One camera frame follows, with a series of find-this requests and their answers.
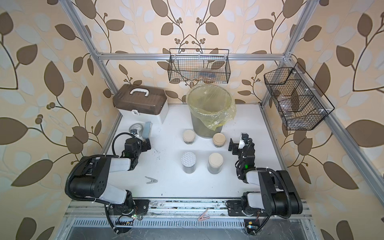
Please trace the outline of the clear jar with tea leaves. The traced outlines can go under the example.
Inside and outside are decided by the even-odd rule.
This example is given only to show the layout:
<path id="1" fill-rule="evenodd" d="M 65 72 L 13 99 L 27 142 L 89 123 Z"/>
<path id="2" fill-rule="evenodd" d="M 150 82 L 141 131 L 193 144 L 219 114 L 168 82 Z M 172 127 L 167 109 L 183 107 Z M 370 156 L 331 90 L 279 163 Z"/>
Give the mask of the clear jar with tea leaves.
<path id="1" fill-rule="evenodd" d="M 196 169 L 197 157 L 193 152 L 185 152 L 181 157 L 183 170 L 187 174 L 192 174 Z"/>

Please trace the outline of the patterned white jar lid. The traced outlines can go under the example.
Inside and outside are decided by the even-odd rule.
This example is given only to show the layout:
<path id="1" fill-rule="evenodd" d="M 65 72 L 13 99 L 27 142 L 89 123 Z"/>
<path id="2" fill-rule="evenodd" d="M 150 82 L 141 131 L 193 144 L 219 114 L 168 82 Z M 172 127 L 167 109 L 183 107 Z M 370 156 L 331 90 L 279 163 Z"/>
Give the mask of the patterned white jar lid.
<path id="1" fill-rule="evenodd" d="M 186 168 L 192 168 L 195 166 L 197 157 L 193 152 L 185 152 L 181 157 L 182 165 Z"/>

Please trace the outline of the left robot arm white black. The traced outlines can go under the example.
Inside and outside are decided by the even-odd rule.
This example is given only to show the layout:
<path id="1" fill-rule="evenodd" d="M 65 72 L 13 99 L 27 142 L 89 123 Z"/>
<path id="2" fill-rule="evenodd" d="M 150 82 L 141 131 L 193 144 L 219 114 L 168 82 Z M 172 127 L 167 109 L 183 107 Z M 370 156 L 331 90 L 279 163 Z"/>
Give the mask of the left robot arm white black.
<path id="1" fill-rule="evenodd" d="M 115 142 L 112 142 L 112 155 L 92 155 L 82 157 L 69 173 L 66 195 L 74 201 L 95 202 L 104 205 L 105 215 L 122 215 L 141 219 L 149 209 L 149 200 L 134 200 L 132 192 L 120 189 L 109 183 L 112 173 L 133 171 L 139 163 L 141 153 L 149 151 L 151 142 L 148 137 L 127 135 L 124 149 L 120 156 L 116 154 Z"/>

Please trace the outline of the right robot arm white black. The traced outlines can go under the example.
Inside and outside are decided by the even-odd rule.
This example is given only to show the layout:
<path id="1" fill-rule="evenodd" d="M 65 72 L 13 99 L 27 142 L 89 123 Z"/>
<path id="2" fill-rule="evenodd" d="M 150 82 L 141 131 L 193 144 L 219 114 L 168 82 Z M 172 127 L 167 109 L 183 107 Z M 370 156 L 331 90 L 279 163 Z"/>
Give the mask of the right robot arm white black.
<path id="1" fill-rule="evenodd" d="M 237 178 L 260 188 L 258 192 L 244 192 L 239 201 L 227 201 L 230 216 L 264 213 L 288 219 L 303 212 L 302 200 L 287 171 L 256 166 L 255 144 L 248 134 L 242 133 L 239 143 L 230 140 L 228 151 L 238 157 Z"/>

